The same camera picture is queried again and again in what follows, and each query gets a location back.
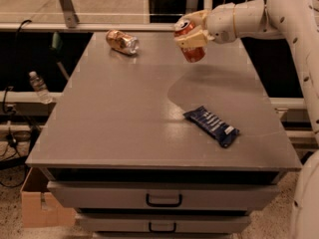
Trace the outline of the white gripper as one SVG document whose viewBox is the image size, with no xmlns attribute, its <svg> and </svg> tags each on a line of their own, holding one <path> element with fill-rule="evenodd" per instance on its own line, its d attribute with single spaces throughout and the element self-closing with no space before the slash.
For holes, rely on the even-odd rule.
<svg viewBox="0 0 319 239">
<path fill-rule="evenodd" d="M 190 31 L 176 28 L 174 41 L 181 48 L 204 47 L 209 41 L 218 44 L 230 43 L 236 40 L 234 30 L 233 3 L 223 4 L 209 10 L 200 10 L 185 14 L 181 20 L 190 20 L 196 27 Z"/>
</svg>

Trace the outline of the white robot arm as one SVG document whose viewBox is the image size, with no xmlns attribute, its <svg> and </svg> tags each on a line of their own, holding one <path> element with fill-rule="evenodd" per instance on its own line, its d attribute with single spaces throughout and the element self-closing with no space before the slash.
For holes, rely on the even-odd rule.
<svg viewBox="0 0 319 239">
<path fill-rule="evenodd" d="M 312 0 L 250 0 L 181 16 L 175 43 L 202 48 L 238 38 L 283 39 L 289 47 L 308 118 L 319 143 L 319 29 Z M 297 180 L 289 239 L 318 239 L 319 150 L 304 163 Z"/>
</svg>

